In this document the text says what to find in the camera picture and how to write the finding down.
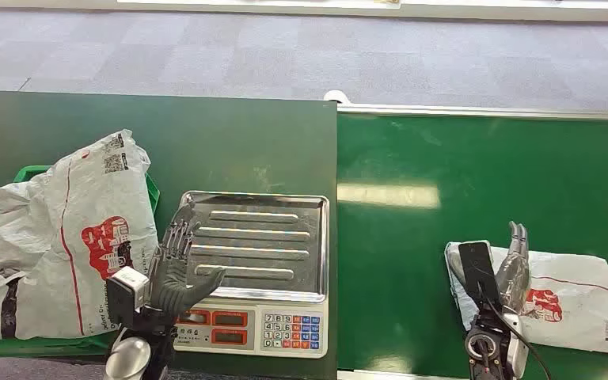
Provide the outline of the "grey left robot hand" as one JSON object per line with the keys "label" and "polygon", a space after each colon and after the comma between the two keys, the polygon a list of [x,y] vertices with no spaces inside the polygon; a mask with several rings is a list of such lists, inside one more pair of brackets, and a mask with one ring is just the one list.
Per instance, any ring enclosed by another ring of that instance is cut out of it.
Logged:
{"label": "grey left robot hand", "polygon": [[195,202],[187,199],[165,229],[150,266],[150,306],[172,318],[211,295],[226,274],[222,267],[213,268],[201,282],[188,285],[188,260],[195,232],[200,228],[195,214]]}

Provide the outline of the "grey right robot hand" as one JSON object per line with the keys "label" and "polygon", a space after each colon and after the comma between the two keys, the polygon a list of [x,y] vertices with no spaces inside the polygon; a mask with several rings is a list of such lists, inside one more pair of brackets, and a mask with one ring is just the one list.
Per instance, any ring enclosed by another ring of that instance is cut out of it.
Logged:
{"label": "grey right robot hand", "polygon": [[530,289],[528,232],[521,223],[509,222],[510,245],[496,273],[501,304],[519,313]]}

